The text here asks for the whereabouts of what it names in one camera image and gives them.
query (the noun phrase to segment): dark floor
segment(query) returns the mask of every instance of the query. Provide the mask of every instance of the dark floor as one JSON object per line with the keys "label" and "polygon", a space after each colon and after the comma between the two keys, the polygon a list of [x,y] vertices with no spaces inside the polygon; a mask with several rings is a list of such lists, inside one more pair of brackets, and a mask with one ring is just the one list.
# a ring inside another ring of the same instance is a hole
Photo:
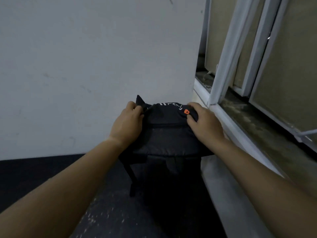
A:
{"label": "dark floor", "polygon": [[[0,211],[78,157],[1,161]],[[133,165],[142,185],[131,198],[131,181],[117,162],[71,237],[225,237],[200,173],[192,172],[194,166],[187,163],[185,173],[172,175],[163,160]]]}

